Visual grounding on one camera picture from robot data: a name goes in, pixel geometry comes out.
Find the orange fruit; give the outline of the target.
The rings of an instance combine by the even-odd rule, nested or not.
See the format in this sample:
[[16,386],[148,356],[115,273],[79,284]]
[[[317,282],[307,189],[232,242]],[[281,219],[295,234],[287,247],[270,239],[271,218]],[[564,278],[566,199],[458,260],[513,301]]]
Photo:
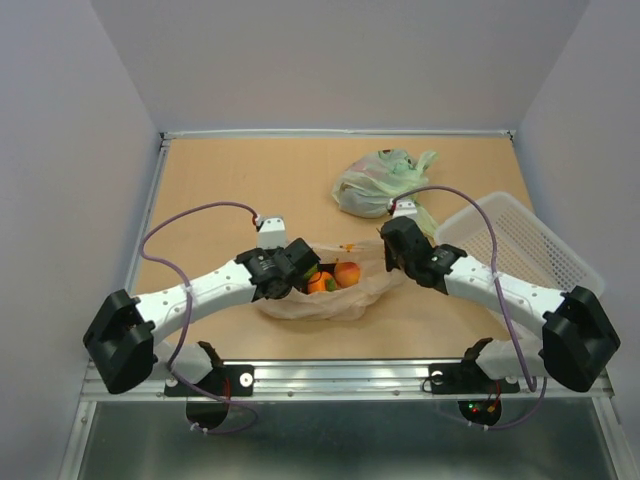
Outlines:
[[319,292],[333,292],[338,289],[338,285],[334,277],[326,271],[324,272],[324,279],[318,282],[310,283],[307,281],[306,291],[308,294],[314,294]]

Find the white banana-print plastic bag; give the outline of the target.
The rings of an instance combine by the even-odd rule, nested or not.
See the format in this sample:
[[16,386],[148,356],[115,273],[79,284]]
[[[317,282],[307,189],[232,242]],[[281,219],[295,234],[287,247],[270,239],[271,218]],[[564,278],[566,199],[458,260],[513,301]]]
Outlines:
[[352,321],[387,292],[401,285],[406,277],[399,270],[386,271],[384,245],[380,239],[353,244],[311,243],[322,264],[353,262],[361,272],[354,286],[333,292],[302,293],[295,289],[281,300],[259,300],[257,310],[280,320]]

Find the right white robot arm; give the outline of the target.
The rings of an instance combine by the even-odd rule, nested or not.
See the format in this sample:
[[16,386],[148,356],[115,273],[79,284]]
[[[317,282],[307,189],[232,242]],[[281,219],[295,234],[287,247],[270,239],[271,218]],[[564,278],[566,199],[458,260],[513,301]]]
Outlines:
[[539,339],[525,359],[532,376],[554,379],[584,393],[618,351],[621,341],[599,299],[589,289],[544,288],[494,273],[464,250],[434,247],[406,216],[387,221],[380,236],[386,269],[399,269],[417,285],[475,302],[489,310],[507,308],[508,318]]

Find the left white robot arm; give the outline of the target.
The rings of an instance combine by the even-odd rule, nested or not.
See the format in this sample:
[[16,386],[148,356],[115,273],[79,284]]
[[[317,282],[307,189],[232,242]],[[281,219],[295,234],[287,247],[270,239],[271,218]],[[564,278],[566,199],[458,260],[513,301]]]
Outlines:
[[166,339],[216,312],[261,299],[279,300],[306,285],[320,258],[301,238],[284,248],[255,248],[187,284],[137,297],[119,290],[106,297],[83,336],[83,344],[111,394],[143,383],[154,366],[167,365],[174,378],[199,393],[215,392],[223,371],[210,347],[185,348]]

